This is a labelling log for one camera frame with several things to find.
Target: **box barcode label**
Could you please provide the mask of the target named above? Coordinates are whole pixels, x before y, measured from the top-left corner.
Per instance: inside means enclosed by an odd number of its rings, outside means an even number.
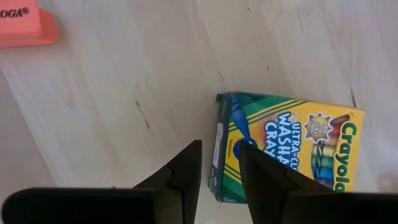
[[[224,125],[222,123],[217,124],[217,134],[216,134],[216,142],[214,145],[214,154],[213,154],[213,166],[218,168],[218,159],[220,156],[220,147],[221,147],[221,140],[223,139],[224,135]]]

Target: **crayola crayon box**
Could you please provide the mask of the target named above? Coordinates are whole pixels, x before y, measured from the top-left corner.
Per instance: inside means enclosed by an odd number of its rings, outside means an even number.
[[[209,188],[245,203],[239,145],[248,142],[337,192],[352,191],[364,111],[281,96],[228,92],[220,104]]]

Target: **crayon illustration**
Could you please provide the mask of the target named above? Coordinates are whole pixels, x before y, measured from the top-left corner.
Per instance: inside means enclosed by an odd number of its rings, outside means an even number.
[[[349,115],[340,116],[330,122],[332,130],[327,141],[313,145],[311,167],[314,179],[324,186],[333,189],[333,163],[341,125],[349,120]]]
[[[331,179],[317,179],[316,180],[319,184],[322,184],[330,189],[333,189],[334,181]]]
[[[313,156],[311,158],[311,165],[313,167],[323,167],[323,168],[332,169],[333,168],[333,157],[328,157],[328,156],[315,157],[315,156]]]
[[[319,141],[312,148],[312,157],[333,157],[335,155],[335,146],[327,146],[324,141]]]
[[[239,158],[239,145],[244,142],[252,144],[257,147],[257,143],[250,136],[249,122],[244,114],[243,108],[239,103],[236,94],[232,94],[232,107],[231,107],[231,119],[234,122],[237,129],[243,134],[244,138],[238,140],[234,145],[234,155]]]

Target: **light wood table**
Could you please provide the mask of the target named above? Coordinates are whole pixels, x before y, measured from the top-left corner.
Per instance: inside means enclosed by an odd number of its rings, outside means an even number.
[[[356,190],[398,190],[398,1],[41,0],[53,46],[0,50],[0,199],[132,187],[203,140],[197,223],[250,223],[207,188],[215,95],[367,111]]]

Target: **wood grain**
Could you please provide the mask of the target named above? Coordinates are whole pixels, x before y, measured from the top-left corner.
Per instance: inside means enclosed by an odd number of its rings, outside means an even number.
[[[59,42],[0,50],[0,69],[37,145],[2,151],[1,161],[21,164],[1,163],[1,177],[8,181],[0,185],[3,198],[42,182],[131,187],[190,141],[203,139],[197,223],[249,223],[245,205],[217,203],[206,187],[215,95],[231,90],[365,109],[356,190],[398,191],[398,2],[41,0],[40,5],[56,15]],[[7,88],[4,80],[0,84]],[[1,102],[2,108],[8,104],[13,103]],[[11,126],[23,124],[8,122],[1,133]],[[19,139],[31,141],[28,134]]]

